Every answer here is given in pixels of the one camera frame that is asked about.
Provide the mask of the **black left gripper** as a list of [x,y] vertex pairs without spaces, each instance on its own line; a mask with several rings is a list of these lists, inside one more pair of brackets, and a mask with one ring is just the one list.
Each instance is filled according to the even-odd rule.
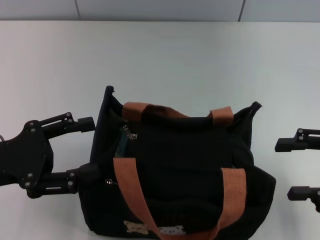
[[100,179],[97,164],[84,164],[65,172],[54,172],[54,153],[49,139],[96,129],[93,118],[77,121],[70,112],[45,120],[27,122],[21,133],[0,143],[0,185],[19,184],[31,199],[45,195],[76,194],[79,187]]

